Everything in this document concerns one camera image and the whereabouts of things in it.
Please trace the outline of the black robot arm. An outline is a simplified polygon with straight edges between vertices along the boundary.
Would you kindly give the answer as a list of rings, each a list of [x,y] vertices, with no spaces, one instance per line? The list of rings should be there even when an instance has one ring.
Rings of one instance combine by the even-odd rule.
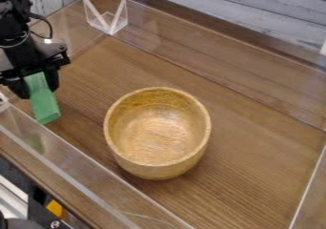
[[[48,20],[35,13],[31,0],[0,0],[0,85],[21,99],[31,97],[25,76],[44,73],[52,92],[59,89],[59,70],[70,63],[64,42],[54,36]]]

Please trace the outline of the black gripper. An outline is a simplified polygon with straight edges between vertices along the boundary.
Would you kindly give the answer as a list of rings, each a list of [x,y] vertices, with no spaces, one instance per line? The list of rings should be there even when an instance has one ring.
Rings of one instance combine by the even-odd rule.
[[[63,42],[33,40],[12,49],[0,50],[0,84],[19,98],[28,99],[29,90],[21,78],[44,73],[48,88],[55,92],[60,86],[59,70],[68,63],[68,46]]]

